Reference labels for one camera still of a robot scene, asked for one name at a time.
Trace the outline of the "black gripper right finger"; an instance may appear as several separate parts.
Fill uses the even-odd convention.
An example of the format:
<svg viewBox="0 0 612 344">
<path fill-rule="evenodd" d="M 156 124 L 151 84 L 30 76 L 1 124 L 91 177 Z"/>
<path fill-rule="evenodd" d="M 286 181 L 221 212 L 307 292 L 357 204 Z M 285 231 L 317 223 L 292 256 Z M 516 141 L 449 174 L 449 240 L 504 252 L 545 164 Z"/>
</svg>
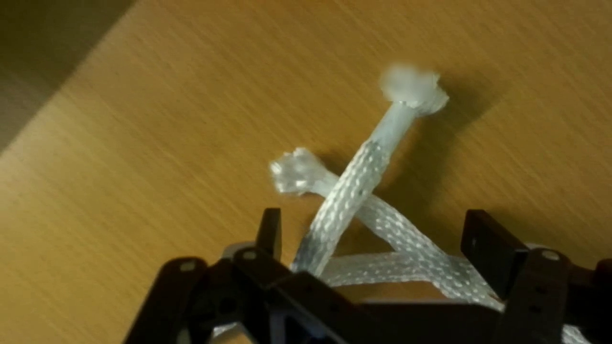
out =
<svg viewBox="0 0 612 344">
<path fill-rule="evenodd" d="M 468 210 L 460 250 L 503 311 L 466 304 L 411 305 L 394 344 L 562 344 L 573 325 L 589 344 L 612 344 L 612 260 L 579 267 L 552 248 L 527 248 L 485 210 Z"/>
</svg>

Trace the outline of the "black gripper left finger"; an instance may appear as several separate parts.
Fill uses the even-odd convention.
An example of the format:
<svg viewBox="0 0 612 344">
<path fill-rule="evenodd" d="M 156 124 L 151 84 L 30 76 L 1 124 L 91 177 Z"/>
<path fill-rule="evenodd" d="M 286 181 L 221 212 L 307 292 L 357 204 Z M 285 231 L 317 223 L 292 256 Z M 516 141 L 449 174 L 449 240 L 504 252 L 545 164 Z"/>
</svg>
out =
<svg viewBox="0 0 612 344">
<path fill-rule="evenodd" d="M 168 260 L 156 273 L 124 344 L 206 344 L 237 323 L 256 344 L 384 344 L 392 330 L 369 309 L 279 260 L 281 210 L 265 208 L 252 242 L 214 265 Z"/>
</svg>

